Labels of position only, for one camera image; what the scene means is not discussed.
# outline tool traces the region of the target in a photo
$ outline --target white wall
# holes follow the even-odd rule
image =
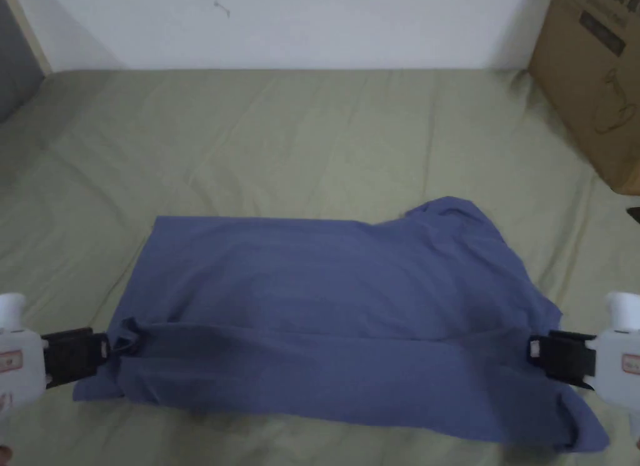
[[[19,0],[54,71],[525,67],[549,0]],[[219,2],[231,12],[215,8]]]

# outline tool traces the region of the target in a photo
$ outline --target blue t-shirt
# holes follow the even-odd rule
[[[560,316],[468,201],[378,225],[158,218],[116,353],[74,398],[602,450],[582,398],[526,360]]]

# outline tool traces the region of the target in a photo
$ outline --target red label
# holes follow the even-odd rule
[[[23,352],[10,351],[0,354],[0,373],[21,369],[23,367]]]
[[[636,355],[623,355],[622,356],[622,370],[628,372],[630,375],[640,376],[640,356]]]

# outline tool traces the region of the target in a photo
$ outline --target bed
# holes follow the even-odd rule
[[[77,71],[0,124],[0,284],[39,333],[107,327],[158,215],[378,222],[473,200],[563,310],[608,325],[639,291],[640,225],[519,71]],[[49,391],[11,420],[14,465],[630,464],[625,414],[591,393],[597,455],[308,418],[198,416]]]

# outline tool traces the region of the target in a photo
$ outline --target cardboard box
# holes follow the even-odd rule
[[[552,0],[529,72],[598,174],[640,195],[640,0]]]

